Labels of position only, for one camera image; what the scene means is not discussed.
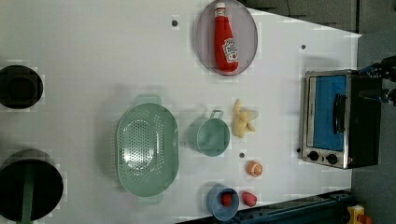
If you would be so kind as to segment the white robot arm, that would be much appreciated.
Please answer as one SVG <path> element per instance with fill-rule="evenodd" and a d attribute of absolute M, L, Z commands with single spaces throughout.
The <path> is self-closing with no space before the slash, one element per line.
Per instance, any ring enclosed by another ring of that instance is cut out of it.
<path fill-rule="evenodd" d="M 373 63 L 359 71 L 359 74 L 371 79 L 386 79 L 396 81 L 396 56 L 383 59 L 380 63 Z M 396 90 L 381 89 L 360 91 L 359 97 L 367 100 L 378 101 L 383 104 L 396 105 Z"/>

